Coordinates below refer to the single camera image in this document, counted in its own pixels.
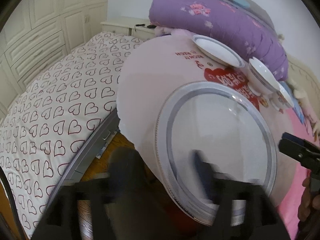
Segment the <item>right hand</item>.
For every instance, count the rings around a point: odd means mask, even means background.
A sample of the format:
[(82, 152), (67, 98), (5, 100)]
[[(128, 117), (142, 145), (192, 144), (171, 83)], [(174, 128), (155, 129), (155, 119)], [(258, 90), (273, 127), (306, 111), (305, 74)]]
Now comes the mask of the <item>right hand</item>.
[(298, 208), (298, 231), (311, 231), (314, 227), (319, 227), (319, 194), (312, 194), (310, 191), (310, 176), (304, 179), (302, 186), (304, 192)]

